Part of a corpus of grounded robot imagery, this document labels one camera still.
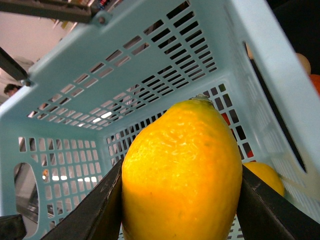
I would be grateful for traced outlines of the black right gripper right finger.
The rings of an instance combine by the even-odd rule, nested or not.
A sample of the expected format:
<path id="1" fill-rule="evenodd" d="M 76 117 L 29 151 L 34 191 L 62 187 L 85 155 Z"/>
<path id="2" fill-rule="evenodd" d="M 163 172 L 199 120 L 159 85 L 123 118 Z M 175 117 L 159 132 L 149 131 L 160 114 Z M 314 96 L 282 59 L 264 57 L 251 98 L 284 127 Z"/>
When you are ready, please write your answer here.
<path id="1" fill-rule="evenodd" d="M 242 167 L 236 215 L 246 240 L 318 240 L 320 224 Z"/>

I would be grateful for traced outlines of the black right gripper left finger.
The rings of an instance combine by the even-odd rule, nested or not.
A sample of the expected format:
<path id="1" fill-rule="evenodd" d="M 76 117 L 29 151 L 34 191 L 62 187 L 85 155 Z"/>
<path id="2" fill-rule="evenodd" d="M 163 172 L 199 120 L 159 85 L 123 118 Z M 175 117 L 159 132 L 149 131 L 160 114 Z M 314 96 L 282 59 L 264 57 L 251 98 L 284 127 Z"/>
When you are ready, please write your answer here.
<path id="1" fill-rule="evenodd" d="M 94 189 L 43 240 L 117 240 L 122 222 L 122 164 L 117 162 Z"/>

